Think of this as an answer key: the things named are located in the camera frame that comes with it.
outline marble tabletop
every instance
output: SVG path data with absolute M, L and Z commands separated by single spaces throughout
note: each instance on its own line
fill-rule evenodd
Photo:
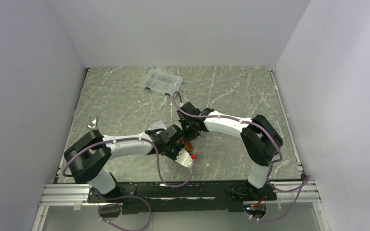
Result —
M 284 140 L 283 161 L 276 163 L 272 179 L 299 179 L 297 161 L 284 122 L 280 103 L 266 67 L 261 66 L 168 66 L 90 68 L 77 116 L 67 146 L 89 131 L 86 118 L 98 117 L 103 135 L 124 136 L 141 133 L 162 119 L 166 126 L 177 124 L 172 99 L 148 92 L 141 84 L 150 69 L 183 77 L 180 93 L 200 110 L 209 107 L 221 113 L 254 117 L 264 115 Z M 196 171 L 192 180 L 247 179 L 251 160 L 242 140 L 217 132 L 203 132 L 192 141 Z M 186 180 L 191 169 L 164 156 L 160 158 L 165 180 Z M 105 170 L 117 181 L 160 181 L 155 155 L 131 155 L 109 160 Z M 59 183 L 73 183 L 59 177 Z

